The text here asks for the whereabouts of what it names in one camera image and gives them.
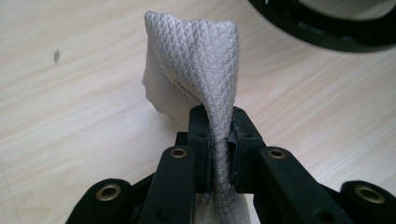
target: diamond-pattern fabric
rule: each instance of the diamond-pattern fabric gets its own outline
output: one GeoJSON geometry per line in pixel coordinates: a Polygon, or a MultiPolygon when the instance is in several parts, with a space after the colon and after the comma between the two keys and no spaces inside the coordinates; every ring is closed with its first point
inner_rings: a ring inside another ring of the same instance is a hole
{"type": "Polygon", "coordinates": [[[203,104],[215,140],[212,197],[197,198],[196,223],[249,223],[246,199],[229,181],[227,137],[238,72],[238,30],[230,21],[180,21],[147,12],[148,53],[143,83],[160,112],[188,125],[203,104]]]}

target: white cloth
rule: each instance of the white cloth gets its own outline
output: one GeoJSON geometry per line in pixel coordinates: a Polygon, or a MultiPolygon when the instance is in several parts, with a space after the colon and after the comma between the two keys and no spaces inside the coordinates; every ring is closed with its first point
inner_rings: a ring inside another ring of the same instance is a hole
{"type": "Polygon", "coordinates": [[[189,111],[203,104],[215,139],[214,189],[198,198],[197,223],[249,223],[243,195],[229,181],[227,137],[238,72],[238,30],[229,21],[180,21],[147,12],[148,53],[143,83],[160,112],[188,125],[189,111]]]}

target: light wood surface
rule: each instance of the light wood surface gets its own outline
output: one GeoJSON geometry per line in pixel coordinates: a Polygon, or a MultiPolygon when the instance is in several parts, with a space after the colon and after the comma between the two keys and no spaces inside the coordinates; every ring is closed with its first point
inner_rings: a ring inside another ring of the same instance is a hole
{"type": "Polygon", "coordinates": [[[333,189],[396,194],[396,49],[319,49],[241,0],[1,1],[0,223],[65,223],[91,185],[151,174],[185,131],[145,98],[147,10],[236,23],[235,105],[267,145],[333,189]]]}

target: black ring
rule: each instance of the black ring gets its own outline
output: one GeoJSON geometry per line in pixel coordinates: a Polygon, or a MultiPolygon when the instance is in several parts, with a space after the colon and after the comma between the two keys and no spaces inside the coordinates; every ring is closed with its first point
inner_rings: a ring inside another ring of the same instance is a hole
{"type": "Polygon", "coordinates": [[[396,46],[396,6],[378,19],[328,17],[298,0],[249,0],[271,23],[310,44],[346,52],[374,52],[396,46]]]}

